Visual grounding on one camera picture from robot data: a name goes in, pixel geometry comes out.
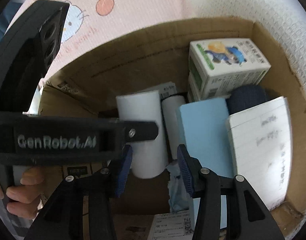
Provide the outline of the person's left hand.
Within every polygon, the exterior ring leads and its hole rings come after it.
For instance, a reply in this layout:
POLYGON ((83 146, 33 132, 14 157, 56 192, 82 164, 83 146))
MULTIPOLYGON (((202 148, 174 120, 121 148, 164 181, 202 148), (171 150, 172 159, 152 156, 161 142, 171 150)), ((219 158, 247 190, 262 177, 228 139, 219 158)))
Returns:
POLYGON ((41 194, 45 188, 45 169, 32 167, 22 174, 20 186, 11 186, 2 191, 0 186, 0 199, 5 196, 14 202, 7 204, 7 211, 20 218, 34 219, 38 213, 41 194))

